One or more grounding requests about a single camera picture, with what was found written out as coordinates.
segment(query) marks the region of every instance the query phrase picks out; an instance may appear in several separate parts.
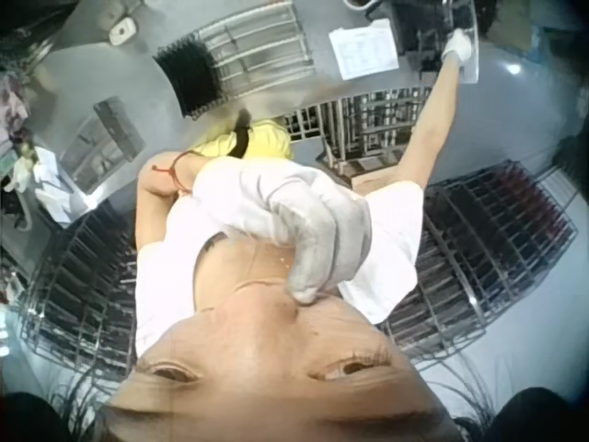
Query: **hand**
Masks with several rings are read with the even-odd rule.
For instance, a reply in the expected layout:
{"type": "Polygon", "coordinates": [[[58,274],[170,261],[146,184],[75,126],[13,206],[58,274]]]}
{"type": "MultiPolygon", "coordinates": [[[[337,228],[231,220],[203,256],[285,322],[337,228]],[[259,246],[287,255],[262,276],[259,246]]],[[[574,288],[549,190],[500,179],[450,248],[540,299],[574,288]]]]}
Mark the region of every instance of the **hand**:
{"type": "Polygon", "coordinates": [[[450,37],[450,40],[445,45],[442,60],[451,52],[457,55],[461,65],[464,65],[472,56],[472,41],[470,41],[464,30],[456,29],[452,33],[452,37],[450,37]]]}
{"type": "Polygon", "coordinates": [[[370,250],[368,204],[318,169],[282,159],[221,157],[203,168],[192,196],[230,229],[294,244],[287,285],[302,304],[353,279],[370,250]]]}

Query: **red bracelet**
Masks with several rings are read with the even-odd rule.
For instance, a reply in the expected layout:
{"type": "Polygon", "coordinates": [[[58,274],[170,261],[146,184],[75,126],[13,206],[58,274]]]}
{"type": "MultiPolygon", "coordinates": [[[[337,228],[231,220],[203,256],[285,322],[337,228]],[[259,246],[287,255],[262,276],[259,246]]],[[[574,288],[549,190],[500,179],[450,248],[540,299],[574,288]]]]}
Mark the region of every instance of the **red bracelet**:
{"type": "Polygon", "coordinates": [[[160,169],[158,166],[154,165],[151,167],[151,170],[155,171],[155,172],[164,172],[167,173],[171,178],[172,181],[174,182],[174,185],[176,186],[176,188],[179,191],[182,192],[186,192],[186,193],[192,193],[192,189],[187,189],[186,187],[184,187],[182,185],[182,183],[179,181],[178,179],[178,175],[176,173],[176,163],[178,163],[178,160],[181,159],[182,157],[184,157],[185,155],[188,154],[193,154],[196,155],[198,157],[200,157],[201,155],[192,151],[192,150],[187,150],[186,152],[182,152],[180,155],[178,155],[176,157],[176,159],[172,162],[172,165],[169,167],[169,169],[160,169]]]}

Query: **white paper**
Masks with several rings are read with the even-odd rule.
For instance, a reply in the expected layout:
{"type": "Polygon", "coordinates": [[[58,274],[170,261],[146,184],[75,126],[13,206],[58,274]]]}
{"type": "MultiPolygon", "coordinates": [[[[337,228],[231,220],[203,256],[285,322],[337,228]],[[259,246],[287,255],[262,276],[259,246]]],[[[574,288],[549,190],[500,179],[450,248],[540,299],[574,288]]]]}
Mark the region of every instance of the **white paper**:
{"type": "Polygon", "coordinates": [[[41,189],[35,189],[37,199],[43,203],[45,209],[56,223],[69,224],[72,222],[62,205],[55,201],[48,193],[41,189]]]}
{"type": "Polygon", "coordinates": [[[51,196],[61,207],[67,212],[72,212],[70,207],[70,194],[62,189],[58,189],[55,186],[51,186],[46,182],[43,182],[43,190],[49,196],[51,196]]]}
{"type": "Polygon", "coordinates": [[[59,178],[53,175],[49,168],[41,163],[37,163],[33,167],[33,175],[35,176],[35,181],[39,184],[45,181],[57,187],[61,186],[59,178]]]}
{"type": "Polygon", "coordinates": [[[59,175],[57,157],[51,150],[36,146],[35,152],[37,152],[37,156],[42,165],[46,166],[53,175],[59,175]]]}
{"type": "Polygon", "coordinates": [[[365,28],[336,29],[329,39],[344,80],[398,69],[397,47],[388,18],[375,20],[365,28]]]}

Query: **wire rack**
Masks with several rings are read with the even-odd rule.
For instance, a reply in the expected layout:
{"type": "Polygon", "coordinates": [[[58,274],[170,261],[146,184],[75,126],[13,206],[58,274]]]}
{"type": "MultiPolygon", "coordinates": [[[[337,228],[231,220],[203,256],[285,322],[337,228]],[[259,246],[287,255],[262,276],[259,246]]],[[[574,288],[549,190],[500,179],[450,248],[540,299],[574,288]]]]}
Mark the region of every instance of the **wire rack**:
{"type": "Polygon", "coordinates": [[[134,363],[132,229],[107,204],[54,236],[21,313],[31,350],[119,382],[134,363]]]}
{"type": "Polygon", "coordinates": [[[428,188],[424,207],[418,285],[379,326],[415,362],[480,337],[543,281],[577,233],[511,161],[428,188]]]}
{"type": "Polygon", "coordinates": [[[285,115],[286,128],[293,142],[321,137],[326,166],[352,183],[398,164],[431,91],[388,89],[329,101],[285,115]]]}
{"type": "Polygon", "coordinates": [[[305,33],[289,1],[248,9],[196,29],[160,48],[155,59],[174,87],[182,115],[193,119],[230,99],[315,73],[305,33]],[[205,54],[196,49],[200,45],[210,55],[205,64],[205,54]],[[216,71],[214,78],[209,78],[210,66],[216,71]],[[204,80],[215,85],[201,90],[204,80]]]}

